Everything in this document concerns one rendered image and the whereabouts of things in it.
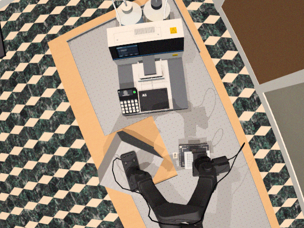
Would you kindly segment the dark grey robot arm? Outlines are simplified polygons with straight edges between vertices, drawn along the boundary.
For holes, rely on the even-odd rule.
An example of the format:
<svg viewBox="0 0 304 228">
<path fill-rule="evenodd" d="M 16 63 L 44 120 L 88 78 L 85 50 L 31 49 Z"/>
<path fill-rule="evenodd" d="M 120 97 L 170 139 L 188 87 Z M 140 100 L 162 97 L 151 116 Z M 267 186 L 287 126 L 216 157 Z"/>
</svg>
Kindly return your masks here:
<svg viewBox="0 0 304 228">
<path fill-rule="evenodd" d="M 187 205 L 184 205 L 169 203 L 162 196 L 154 185 L 149 172 L 140 170 L 135 151 L 122 154 L 120 158 L 130 190 L 142 193 L 158 222 L 169 224 L 185 224 L 182 222 L 194 224 L 201 220 L 213 188 L 217 183 L 217 176 L 220 173 L 230 171 L 230 164 L 226 156 L 214 159 L 201 156 L 203 160 L 197 163 L 198 184 L 191 199 Z"/>
</svg>

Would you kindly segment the white microplate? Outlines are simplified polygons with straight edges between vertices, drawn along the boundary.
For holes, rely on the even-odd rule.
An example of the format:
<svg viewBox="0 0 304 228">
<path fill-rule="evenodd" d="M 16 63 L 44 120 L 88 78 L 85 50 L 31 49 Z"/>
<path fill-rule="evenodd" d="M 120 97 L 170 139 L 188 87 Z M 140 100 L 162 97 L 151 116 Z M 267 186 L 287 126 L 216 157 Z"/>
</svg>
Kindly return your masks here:
<svg viewBox="0 0 304 228">
<path fill-rule="evenodd" d="M 207 156 L 210 157 L 209 151 L 207 151 Z M 184 160 L 185 160 L 185 169 L 192 169 L 192 162 L 193 162 L 192 152 L 184 152 Z"/>
</svg>

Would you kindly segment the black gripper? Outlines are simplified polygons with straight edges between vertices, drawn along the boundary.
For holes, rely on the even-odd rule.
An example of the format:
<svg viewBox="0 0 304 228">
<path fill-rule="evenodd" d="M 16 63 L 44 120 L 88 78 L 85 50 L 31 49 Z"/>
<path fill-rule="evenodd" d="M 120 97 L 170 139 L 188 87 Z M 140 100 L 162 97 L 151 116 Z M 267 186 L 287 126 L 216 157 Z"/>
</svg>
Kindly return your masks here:
<svg viewBox="0 0 304 228">
<path fill-rule="evenodd" d="M 193 154 L 192 175 L 193 177 L 198 177 L 197 163 L 203 160 L 201 156 L 207 156 L 206 149 L 192 149 L 191 152 Z"/>
</svg>

